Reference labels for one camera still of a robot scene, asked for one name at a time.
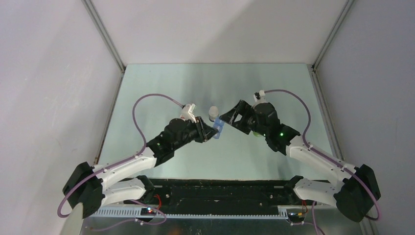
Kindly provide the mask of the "blue pill organizer box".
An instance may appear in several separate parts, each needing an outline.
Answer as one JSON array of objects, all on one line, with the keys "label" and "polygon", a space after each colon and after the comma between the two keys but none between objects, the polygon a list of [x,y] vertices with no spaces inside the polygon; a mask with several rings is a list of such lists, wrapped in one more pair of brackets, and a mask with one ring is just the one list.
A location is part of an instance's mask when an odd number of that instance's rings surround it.
[{"label": "blue pill organizer box", "polygon": [[214,121],[213,128],[217,129],[217,133],[213,136],[214,139],[219,139],[222,133],[225,122],[217,117]]}]

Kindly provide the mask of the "white pill bottle blue label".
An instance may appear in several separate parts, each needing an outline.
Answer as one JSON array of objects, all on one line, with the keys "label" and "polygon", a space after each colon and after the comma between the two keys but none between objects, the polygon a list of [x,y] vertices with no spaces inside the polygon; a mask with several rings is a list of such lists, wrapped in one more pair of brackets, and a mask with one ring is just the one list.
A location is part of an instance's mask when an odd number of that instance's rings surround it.
[{"label": "white pill bottle blue label", "polygon": [[211,106],[208,111],[209,120],[211,122],[215,122],[215,120],[219,117],[219,110],[216,106]]}]

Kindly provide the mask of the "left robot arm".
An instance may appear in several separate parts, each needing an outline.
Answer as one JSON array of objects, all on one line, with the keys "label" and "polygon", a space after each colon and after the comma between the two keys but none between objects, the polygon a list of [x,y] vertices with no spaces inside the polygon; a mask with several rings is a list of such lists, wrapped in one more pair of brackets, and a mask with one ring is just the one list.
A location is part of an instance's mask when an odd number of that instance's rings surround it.
[{"label": "left robot arm", "polygon": [[142,150],[124,160],[107,165],[79,164],[63,188],[65,197],[58,207],[59,217],[65,217],[61,212],[65,202],[71,208],[81,203],[83,218],[113,203],[127,200],[151,203],[155,197],[151,181],[144,175],[131,180],[127,178],[167,162],[174,157],[176,150],[192,141],[207,142],[218,132],[201,117],[196,117],[195,121],[174,118]]}]

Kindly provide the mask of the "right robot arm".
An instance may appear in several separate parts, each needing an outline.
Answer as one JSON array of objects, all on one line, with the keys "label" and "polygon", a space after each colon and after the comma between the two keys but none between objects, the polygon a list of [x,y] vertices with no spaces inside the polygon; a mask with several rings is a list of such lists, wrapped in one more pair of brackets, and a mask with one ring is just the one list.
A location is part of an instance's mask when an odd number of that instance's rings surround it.
[{"label": "right robot arm", "polygon": [[314,182],[303,176],[293,177],[285,186],[285,200],[292,205],[302,200],[313,200],[337,209],[346,218],[361,222],[375,207],[381,193],[373,169],[360,167],[335,159],[306,141],[297,130],[280,122],[275,107],[269,102],[254,106],[240,100],[220,120],[235,129],[264,136],[274,151],[308,164],[325,177],[325,182]]}]

